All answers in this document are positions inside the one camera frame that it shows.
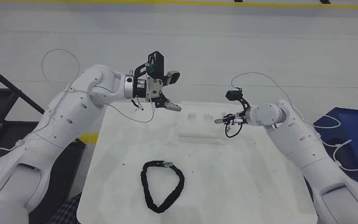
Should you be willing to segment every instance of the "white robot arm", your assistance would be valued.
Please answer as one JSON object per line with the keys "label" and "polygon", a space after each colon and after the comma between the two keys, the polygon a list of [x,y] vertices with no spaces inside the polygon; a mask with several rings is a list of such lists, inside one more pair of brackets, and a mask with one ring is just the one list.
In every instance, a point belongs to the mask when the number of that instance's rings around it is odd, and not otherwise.
{"label": "white robot arm", "polygon": [[277,149],[307,179],[320,219],[326,224],[358,223],[358,183],[330,158],[318,133],[289,101],[249,106],[242,90],[228,91],[227,98],[239,100],[244,111],[217,119],[216,123],[262,126]]}
{"label": "white robot arm", "polygon": [[[165,76],[163,62],[164,57],[154,52],[134,75],[132,71],[121,74],[107,66],[96,65],[59,93],[35,131],[19,140],[10,153],[0,157],[0,224],[28,223],[28,213],[36,208],[47,191],[55,160],[106,105],[139,97],[155,103],[157,108],[180,111],[181,108],[172,104],[162,92],[162,87],[175,83],[180,74],[170,71]],[[147,80],[140,80],[139,77],[146,73]],[[115,79],[120,80],[116,93]]]}

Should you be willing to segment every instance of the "metal clasp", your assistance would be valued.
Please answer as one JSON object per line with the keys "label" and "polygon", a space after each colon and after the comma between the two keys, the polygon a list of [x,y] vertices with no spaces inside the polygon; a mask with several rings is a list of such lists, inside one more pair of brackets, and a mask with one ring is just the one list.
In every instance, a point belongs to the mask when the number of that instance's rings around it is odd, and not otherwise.
{"label": "metal clasp", "polygon": [[170,166],[173,166],[173,162],[163,162],[163,166],[165,167],[165,168],[168,168],[168,167],[170,167]]}

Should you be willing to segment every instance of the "yellow line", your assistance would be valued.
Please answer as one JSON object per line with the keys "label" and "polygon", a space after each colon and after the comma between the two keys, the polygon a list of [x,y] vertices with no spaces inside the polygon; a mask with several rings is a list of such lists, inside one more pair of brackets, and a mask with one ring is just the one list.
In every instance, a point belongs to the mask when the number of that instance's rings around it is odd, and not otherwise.
{"label": "yellow line", "polygon": [[98,139],[98,133],[83,133],[78,138],[84,143],[95,144]]}
{"label": "yellow line", "polygon": [[208,6],[264,6],[264,7],[323,7],[358,8],[358,4],[281,3],[281,2],[205,2],[181,0],[0,0],[0,2],[71,2],[71,3],[152,3],[152,4],[198,4]]}

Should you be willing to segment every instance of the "white tabletop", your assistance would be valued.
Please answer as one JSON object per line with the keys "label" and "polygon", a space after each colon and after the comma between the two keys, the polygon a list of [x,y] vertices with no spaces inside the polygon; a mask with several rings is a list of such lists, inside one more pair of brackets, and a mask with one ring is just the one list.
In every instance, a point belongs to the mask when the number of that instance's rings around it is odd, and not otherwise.
{"label": "white tabletop", "polygon": [[[151,117],[150,105],[126,115]],[[108,108],[78,207],[80,223],[316,223],[304,178],[260,127],[234,139],[178,136],[178,112],[157,109],[148,124]],[[185,176],[180,197],[162,214],[144,199],[140,172],[152,160],[172,161]],[[151,167],[149,190],[160,205],[178,183],[171,169]]]}

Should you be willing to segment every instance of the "gray floor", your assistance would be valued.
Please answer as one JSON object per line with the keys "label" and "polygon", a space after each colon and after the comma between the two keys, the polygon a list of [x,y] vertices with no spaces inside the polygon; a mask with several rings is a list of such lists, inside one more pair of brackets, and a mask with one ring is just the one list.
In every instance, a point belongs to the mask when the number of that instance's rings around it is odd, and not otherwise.
{"label": "gray floor", "polygon": [[[227,102],[242,72],[270,75],[310,122],[333,107],[358,108],[358,13],[338,8],[213,7],[160,4],[0,3],[0,73],[43,108],[58,93],[41,74],[54,48],[71,51],[81,70],[105,64],[128,72],[159,50],[165,69],[178,70],[166,90],[174,102]],[[76,76],[66,54],[44,64],[61,88]],[[284,95],[268,79],[243,77],[251,104]],[[39,120],[19,102],[8,120]],[[99,132],[101,118],[88,132]],[[87,148],[72,195],[80,192],[94,146]]]}

